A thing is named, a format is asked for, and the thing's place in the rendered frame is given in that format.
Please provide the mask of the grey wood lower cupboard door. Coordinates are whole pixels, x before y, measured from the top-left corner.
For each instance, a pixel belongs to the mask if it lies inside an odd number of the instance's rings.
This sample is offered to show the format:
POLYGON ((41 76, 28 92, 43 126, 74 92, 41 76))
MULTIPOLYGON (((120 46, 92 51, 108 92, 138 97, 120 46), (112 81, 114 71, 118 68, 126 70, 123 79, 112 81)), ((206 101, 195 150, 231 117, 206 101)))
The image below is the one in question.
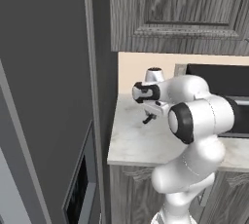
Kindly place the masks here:
POLYGON ((112 224, 150 224, 164 195, 151 183, 153 168, 110 165, 112 224))
POLYGON ((199 224, 249 224, 249 172, 216 173, 199 224))

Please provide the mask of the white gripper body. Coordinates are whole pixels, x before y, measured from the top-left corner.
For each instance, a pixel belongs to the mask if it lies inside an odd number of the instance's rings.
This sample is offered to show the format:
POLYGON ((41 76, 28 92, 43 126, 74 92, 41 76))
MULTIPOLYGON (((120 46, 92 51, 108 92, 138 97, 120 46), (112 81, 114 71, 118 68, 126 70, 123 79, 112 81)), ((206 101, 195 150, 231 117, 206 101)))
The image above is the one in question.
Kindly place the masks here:
POLYGON ((143 107, 148 113, 161 117, 167 115, 171 105, 167 102, 146 101, 143 107))

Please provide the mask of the dark grey fridge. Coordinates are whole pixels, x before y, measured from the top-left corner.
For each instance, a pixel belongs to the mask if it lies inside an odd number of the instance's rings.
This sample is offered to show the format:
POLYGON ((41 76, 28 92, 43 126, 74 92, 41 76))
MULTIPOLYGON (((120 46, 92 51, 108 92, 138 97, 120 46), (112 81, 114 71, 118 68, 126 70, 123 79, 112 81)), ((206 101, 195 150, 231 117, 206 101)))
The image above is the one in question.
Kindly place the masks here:
POLYGON ((0 59, 18 97, 22 126, 52 224, 89 123, 97 186, 89 224, 112 224, 107 155, 118 95, 110 0, 0 0, 0 59))

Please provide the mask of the grey wood cupboard door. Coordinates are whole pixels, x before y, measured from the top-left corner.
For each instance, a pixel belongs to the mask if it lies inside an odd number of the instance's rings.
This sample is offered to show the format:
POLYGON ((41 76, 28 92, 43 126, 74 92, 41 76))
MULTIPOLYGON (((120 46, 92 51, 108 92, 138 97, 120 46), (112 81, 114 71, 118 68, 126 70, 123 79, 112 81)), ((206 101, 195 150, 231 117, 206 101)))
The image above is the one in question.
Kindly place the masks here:
POLYGON ((249 172, 216 173, 199 224, 249 224, 249 172))
POLYGON ((150 224, 164 195, 151 183, 153 168, 110 165, 112 224, 150 224))
POLYGON ((116 52, 249 56, 249 0, 110 0, 116 52))

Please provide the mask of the black microwave oven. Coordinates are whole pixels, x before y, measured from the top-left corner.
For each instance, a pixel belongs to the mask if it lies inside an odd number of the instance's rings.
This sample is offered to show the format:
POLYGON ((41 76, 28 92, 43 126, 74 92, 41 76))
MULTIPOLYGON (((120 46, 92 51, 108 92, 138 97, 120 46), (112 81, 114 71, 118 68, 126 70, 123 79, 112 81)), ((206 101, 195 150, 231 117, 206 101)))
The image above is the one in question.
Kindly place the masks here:
MULTIPOLYGON (((203 78, 210 91, 232 100, 249 99, 249 66, 224 64, 176 64, 174 75, 196 75, 203 78)), ((239 122, 220 137, 249 138, 249 106, 238 105, 239 122)))

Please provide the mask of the grey wood upper cupboard door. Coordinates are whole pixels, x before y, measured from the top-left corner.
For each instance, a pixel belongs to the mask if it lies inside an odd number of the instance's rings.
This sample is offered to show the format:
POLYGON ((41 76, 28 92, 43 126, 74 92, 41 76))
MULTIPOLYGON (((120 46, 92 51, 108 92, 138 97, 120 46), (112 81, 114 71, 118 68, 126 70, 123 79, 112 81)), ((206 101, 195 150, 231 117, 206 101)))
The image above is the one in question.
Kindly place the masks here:
POLYGON ((249 56, 249 0, 110 0, 116 52, 249 56))

